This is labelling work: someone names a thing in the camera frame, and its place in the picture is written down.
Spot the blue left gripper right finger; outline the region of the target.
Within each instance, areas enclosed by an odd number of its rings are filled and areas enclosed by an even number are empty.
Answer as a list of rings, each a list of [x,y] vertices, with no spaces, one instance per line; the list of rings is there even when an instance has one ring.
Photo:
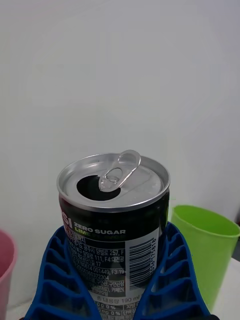
[[[177,227],[166,227],[165,251],[136,308],[135,320],[216,320],[198,288],[192,255]]]

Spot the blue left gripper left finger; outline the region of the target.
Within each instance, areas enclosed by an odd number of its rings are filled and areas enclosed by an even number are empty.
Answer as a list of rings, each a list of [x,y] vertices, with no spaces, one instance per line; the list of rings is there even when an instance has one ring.
[[[97,307],[74,271],[60,227],[42,257],[37,288],[25,320],[95,320]]]

